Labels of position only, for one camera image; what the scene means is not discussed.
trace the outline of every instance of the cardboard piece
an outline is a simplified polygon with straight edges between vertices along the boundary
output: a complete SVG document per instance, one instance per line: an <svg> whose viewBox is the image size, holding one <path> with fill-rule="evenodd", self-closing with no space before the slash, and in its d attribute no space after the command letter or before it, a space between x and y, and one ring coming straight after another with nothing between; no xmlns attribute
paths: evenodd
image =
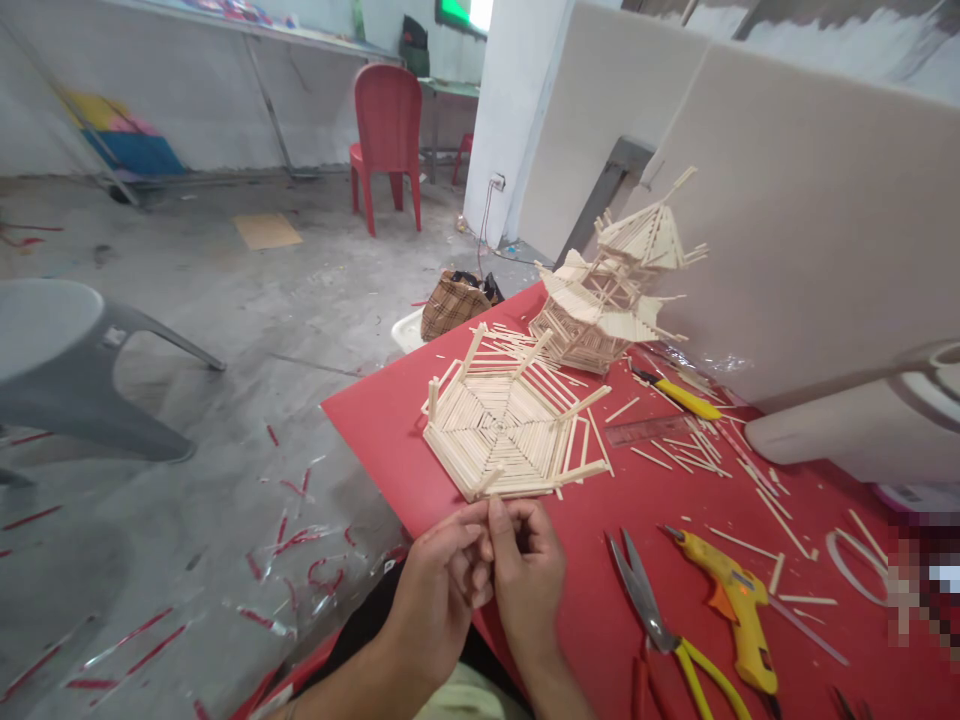
<svg viewBox="0 0 960 720"><path fill-rule="evenodd" d="M557 257L617 138L660 144L709 43L660 20L577 3L520 208L522 240Z"/></svg>
<svg viewBox="0 0 960 720"><path fill-rule="evenodd" d="M698 168L671 205L684 245L710 244L659 289L687 294L664 326L767 412L956 339L958 129L911 92L711 46L645 173L657 199Z"/></svg>
<svg viewBox="0 0 960 720"><path fill-rule="evenodd" d="M271 215L237 215L233 224L251 250L269 250L303 242L300 233L280 213Z"/></svg>

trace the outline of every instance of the popsicle stick pagoda model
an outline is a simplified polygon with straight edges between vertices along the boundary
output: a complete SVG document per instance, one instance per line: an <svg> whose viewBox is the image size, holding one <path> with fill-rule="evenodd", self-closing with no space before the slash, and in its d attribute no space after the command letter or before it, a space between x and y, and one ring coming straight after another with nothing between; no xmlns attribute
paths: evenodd
<svg viewBox="0 0 960 720"><path fill-rule="evenodd" d="M587 263L570 250L563 267L540 266L549 297L530 323L530 332L545 337L547 355L562 365L603 374L635 342L663 338L682 341L657 327L657 313L673 298L651 297L664 273L680 270L707 256L706 245L684 253L670 196L696 168L688 169L660 202L618 222L610 210L597 218L597 259Z"/></svg>
<svg viewBox="0 0 960 720"><path fill-rule="evenodd" d="M430 381L422 408L424 440L464 498L546 495L605 472L604 460L586 462L591 427L578 413L610 387L578 400L538 358L550 331L522 354L501 349L499 335L480 323L463 361Z"/></svg>

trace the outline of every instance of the hand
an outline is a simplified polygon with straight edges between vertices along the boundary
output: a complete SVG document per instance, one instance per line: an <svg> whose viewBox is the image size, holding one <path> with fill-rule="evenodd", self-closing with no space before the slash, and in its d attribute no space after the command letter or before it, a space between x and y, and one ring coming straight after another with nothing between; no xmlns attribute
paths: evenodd
<svg viewBox="0 0 960 720"><path fill-rule="evenodd" d="M402 658L433 689L453 672L474 608L493 598L487 514L485 501L475 503L417 539L377 636L385 656Z"/></svg>
<svg viewBox="0 0 960 720"><path fill-rule="evenodd" d="M497 606L517 664L559 653L557 608L567 561L546 510L536 500L489 501Z"/></svg>

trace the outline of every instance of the gray plastic chair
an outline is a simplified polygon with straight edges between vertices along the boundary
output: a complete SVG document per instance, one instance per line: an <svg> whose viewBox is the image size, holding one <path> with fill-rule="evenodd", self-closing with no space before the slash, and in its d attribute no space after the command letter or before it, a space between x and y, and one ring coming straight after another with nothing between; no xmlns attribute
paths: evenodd
<svg viewBox="0 0 960 720"><path fill-rule="evenodd" d="M189 458L196 446L126 400L113 367L133 333L148 330L226 365L139 310L66 280L0 281L0 424L23 425L130 450Z"/></svg>

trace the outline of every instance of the person's arm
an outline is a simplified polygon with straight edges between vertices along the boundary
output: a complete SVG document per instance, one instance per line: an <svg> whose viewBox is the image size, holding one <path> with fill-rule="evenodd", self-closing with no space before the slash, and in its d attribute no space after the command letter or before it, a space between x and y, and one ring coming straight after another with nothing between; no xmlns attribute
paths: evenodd
<svg viewBox="0 0 960 720"><path fill-rule="evenodd" d="M474 608L493 598L486 519L487 503L476 503L418 538L377 636L269 720L416 715L453 672Z"/></svg>
<svg viewBox="0 0 960 720"><path fill-rule="evenodd" d="M489 503L497 607L510 652L540 720L595 720L557 642L566 558L535 500Z"/></svg>

